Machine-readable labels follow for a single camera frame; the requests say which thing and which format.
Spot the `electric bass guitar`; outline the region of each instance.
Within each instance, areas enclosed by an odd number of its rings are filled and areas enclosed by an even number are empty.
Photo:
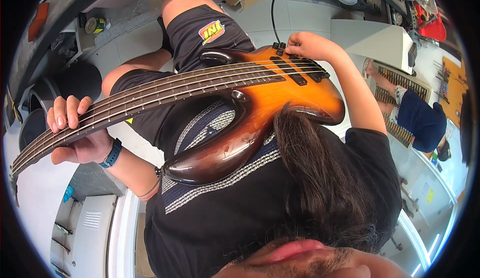
[[[284,53],[285,43],[253,52],[204,51],[200,59],[217,66],[177,74],[128,89],[91,105],[75,129],[45,131],[10,167],[13,187],[19,173],[59,146],[110,125],[200,96],[223,95],[235,106],[235,118],[215,137],[187,149],[161,167],[182,184],[206,185],[233,173],[260,149],[272,129],[273,115],[289,102],[318,123],[337,125],[345,105],[330,75],[309,59]]]

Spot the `logo patch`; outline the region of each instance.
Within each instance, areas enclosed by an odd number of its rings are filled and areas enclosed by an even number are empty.
[[[225,32],[225,25],[222,25],[220,23],[220,20],[217,20],[203,26],[198,31],[198,34],[203,39],[203,42],[201,44],[205,45],[206,43],[213,42],[213,40],[223,35],[224,32]]]

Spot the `wristwatch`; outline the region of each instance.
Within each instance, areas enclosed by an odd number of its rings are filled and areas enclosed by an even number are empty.
[[[118,138],[116,138],[113,141],[113,147],[112,147],[112,150],[110,151],[110,154],[107,156],[105,161],[102,163],[99,163],[99,165],[104,167],[105,169],[113,166],[113,164],[117,161],[117,158],[119,157],[121,150],[122,150],[122,143]]]

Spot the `guitar cable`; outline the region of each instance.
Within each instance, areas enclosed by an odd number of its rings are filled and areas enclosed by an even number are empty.
[[[273,26],[273,32],[275,33],[275,37],[276,37],[276,40],[278,41],[278,43],[280,43],[280,38],[277,34],[277,29],[275,28],[275,20],[273,18],[273,5],[275,3],[275,0],[272,0],[272,26]]]

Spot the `lips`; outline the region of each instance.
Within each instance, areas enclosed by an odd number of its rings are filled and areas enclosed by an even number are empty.
[[[327,249],[327,247],[321,242],[312,239],[294,241],[272,251],[268,256],[268,261],[276,263],[298,254],[319,249]]]

